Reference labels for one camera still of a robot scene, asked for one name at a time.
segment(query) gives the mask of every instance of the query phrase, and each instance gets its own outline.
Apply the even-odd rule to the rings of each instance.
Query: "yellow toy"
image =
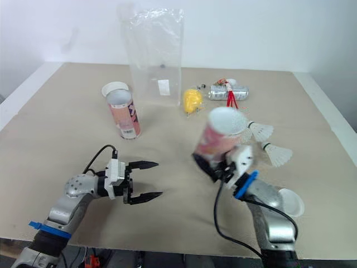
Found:
[[[187,115],[202,108],[203,97],[198,89],[190,88],[184,93],[184,110]]]

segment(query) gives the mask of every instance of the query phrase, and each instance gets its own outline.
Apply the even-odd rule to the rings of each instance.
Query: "blue clip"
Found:
[[[244,183],[243,187],[241,187],[239,189],[239,191],[237,192],[237,194],[234,196],[234,198],[241,198],[245,192],[247,191],[247,189],[249,188],[249,186],[252,184],[252,182],[258,177],[259,175],[259,171],[258,170],[254,170],[251,175],[249,176],[249,178],[246,180],[246,182]]]
[[[36,230],[41,230],[41,231],[44,231],[47,233],[52,233],[53,235],[60,236],[63,238],[70,239],[72,237],[72,235],[70,233],[67,233],[67,232],[64,232],[61,230],[57,230],[56,228],[53,228],[53,227],[50,227],[47,225],[43,225],[40,222],[30,221],[30,223],[28,225],[30,225],[31,227],[33,227]]]

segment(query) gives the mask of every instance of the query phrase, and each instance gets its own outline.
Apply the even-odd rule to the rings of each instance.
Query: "floor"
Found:
[[[259,259],[250,258],[105,250],[99,248],[94,249],[94,251],[97,255],[103,257],[103,261],[109,257],[109,260],[103,266],[106,268],[263,268]],[[68,268],[78,267],[84,256],[84,252],[84,247],[79,248],[76,246],[67,246],[63,253],[65,255]],[[93,254],[93,250],[89,248],[87,256],[91,254]],[[1,268],[11,267],[14,261],[15,260],[13,258],[0,255]],[[302,260],[301,265],[305,268],[357,268],[357,260]],[[65,268],[63,259],[61,259],[57,268]]]

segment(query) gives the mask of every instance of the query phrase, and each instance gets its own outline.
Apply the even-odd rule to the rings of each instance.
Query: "beige table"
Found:
[[[305,201],[297,218],[296,250],[306,259],[357,258],[357,169],[321,113],[293,74],[277,71],[183,69],[183,88],[221,77],[250,87],[240,105],[249,118],[271,124],[270,141],[291,148],[292,160],[274,169],[261,151],[258,168],[269,183],[296,191]],[[213,225],[218,185],[195,165],[192,153],[209,110],[186,118],[180,108],[136,102],[142,134],[119,137],[100,93],[107,82],[132,85],[127,66],[65,64],[0,132],[0,237],[31,240],[28,222],[42,222],[65,182],[81,173],[104,144],[124,161],[152,160],[160,166],[133,172],[136,193],[162,190],[146,204],[124,205],[121,198],[95,200],[71,239],[72,244],[205,255],[251,256],[222,239]],[[101,169],[110,153],[94,163]],[[247,206],[226,190],[219,205],[222,230],[255,248]]]

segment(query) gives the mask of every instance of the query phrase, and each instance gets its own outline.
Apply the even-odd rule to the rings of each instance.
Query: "silver can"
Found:
[[[249,88],[242,85],[232,86],[234,98],[237,101],[242,101],[248,97]],[[208,97],[212,101],[226,101],[228,99],[228,91],[225,85],[211,85],[208,92]]]

